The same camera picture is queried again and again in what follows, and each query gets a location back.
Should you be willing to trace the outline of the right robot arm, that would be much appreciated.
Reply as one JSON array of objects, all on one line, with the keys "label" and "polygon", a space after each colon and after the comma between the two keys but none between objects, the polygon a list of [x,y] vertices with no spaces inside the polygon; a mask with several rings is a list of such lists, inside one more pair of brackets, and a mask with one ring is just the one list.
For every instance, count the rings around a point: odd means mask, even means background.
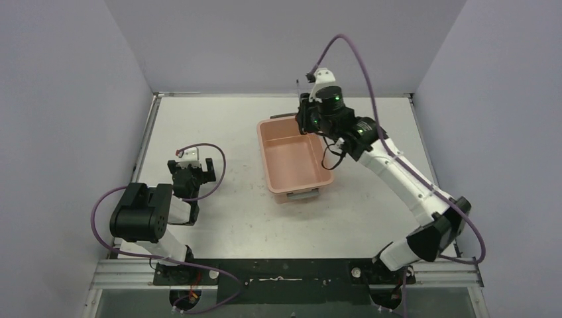
[{"label": "right robot arm", "polygon": [[296,122],[301,134],[332,140],[341,150],[340,158],[350,156],[376,174],[418,222],[418,228],[373,258],[376,271],[390,274],[420,260],[433,262],[461,234],[469,201],[452,198],[411,167],[376,120],[359,117],[345,105],[339,86],[324,87],[315,97],[302,93]]}]

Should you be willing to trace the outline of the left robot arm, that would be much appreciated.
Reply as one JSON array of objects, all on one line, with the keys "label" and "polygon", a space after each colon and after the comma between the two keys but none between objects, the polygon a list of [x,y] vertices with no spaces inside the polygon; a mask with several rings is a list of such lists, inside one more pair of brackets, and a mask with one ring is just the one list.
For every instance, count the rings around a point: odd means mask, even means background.
[{"label": "left robot arm", "polygon": [[143,247],[151,256],[160,256],[161,264],[175,266],[177,262],[192,261],[191,248],[180,242],[168,230],[168,225],[196,223],[200,187],[217,181],[213,160],[206,158],[205,165],[202,168],[198,159],[170,160],[167,167],[171,184],[150,187],[130,183],[110,218],[111,234]]}]

